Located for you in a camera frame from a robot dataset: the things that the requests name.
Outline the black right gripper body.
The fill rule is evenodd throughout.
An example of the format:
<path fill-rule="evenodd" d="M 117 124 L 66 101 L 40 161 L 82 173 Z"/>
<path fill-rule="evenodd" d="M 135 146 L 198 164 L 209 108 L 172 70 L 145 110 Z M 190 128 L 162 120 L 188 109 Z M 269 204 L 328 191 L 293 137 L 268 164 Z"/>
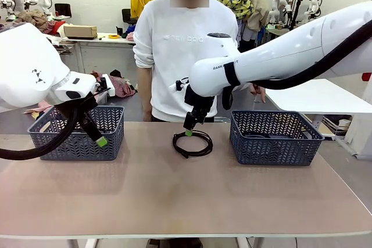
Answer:
<path fill-rule="evenodd" d="M 198 110 L 204 110 L 206 112 L 206 118 L 207 114 L 210 112 L 213 102 L 214 102 L 214 96 L 212 97 L 203 97 L 198 94 L 196 94 L 190 85 L 186 87 L 185 97 L 184 101 L 187 105 L 191 106 L 191 111 L 195 116 L 196 112 Z"/>

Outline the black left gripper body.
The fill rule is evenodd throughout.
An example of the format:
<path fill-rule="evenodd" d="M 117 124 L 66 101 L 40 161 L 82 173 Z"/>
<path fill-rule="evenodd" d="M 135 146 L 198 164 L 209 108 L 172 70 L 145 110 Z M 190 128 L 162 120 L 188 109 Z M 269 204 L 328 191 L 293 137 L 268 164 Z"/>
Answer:
<path fill-rule="evenodd" d="M 92 94 L 88 94 L 84 98 L 73 99 L 56 105 L 56 109 L 67 119 L 71 119 L 74 112 L 78 111 L 76 123 L 87 123 L 93 121 L 90 111 L 96 108 L 97 105 L 95 97 Z"/>

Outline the person's left hand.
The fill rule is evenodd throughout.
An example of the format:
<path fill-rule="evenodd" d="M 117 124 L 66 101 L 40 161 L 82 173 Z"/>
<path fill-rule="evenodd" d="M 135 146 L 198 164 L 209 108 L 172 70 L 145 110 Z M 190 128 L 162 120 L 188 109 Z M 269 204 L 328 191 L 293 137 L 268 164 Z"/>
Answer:
<path fill-rule="evenodd" d="M 260 100 L 262 103 L 266 103 L 266 90 L 263 87 L 260 87 L 255 84 L 249 86 L 249 91 L 253 95 L 260 95 Z"/>

